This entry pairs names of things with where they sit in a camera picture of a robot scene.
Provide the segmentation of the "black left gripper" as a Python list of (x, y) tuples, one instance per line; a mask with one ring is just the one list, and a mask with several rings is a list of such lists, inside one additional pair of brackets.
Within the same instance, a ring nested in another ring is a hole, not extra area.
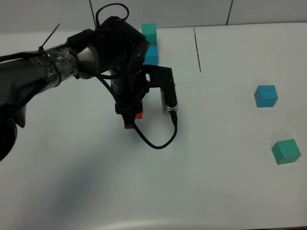
[(128, 109), (128, 112), (121, 112), (125, 129), (133, 128), (134, 112), (137, 113), (140, 101), (149, 92), (144, 87), (146, 82), (146, 76), (142, 69), (111, 81), (113, 91), (124, 104), (124, 107)]

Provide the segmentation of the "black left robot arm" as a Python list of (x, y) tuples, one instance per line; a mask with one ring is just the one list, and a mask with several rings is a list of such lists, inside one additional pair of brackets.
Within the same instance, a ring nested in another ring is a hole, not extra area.
[(142, 66), (149, 43), (125, 19), (111, 16), (59, 46), (0, 58), (0, 156), (5, 158), (25, 126), (27, 103), (75, 77), (110, 80), (116, 113), (132, 128), (146, 94)]

